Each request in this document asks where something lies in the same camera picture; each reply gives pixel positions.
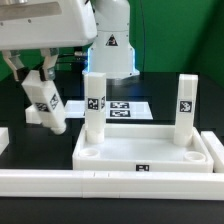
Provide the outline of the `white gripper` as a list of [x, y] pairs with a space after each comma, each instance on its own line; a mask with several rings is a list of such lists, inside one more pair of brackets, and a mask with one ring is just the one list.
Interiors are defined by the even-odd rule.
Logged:
[[41, 49], [40, 79], [55, 79], [57, 47], [84, 46], [97, 35], [89, 0], [0, 0], [0, 50], [14, 79], [25, 79], [23, 49]]

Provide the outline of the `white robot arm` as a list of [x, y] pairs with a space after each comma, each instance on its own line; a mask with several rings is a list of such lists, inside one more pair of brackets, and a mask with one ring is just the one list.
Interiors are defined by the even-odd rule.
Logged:
[[45, 58], [42, 79], [54, 76], [60, 48], [86, 46], [88, 72], [109, 80], [137, 76], [129, 42], [127, 0], [0, 0], [0, 53], [12, 70], [23, 67], [22, 50], [38, 49]]

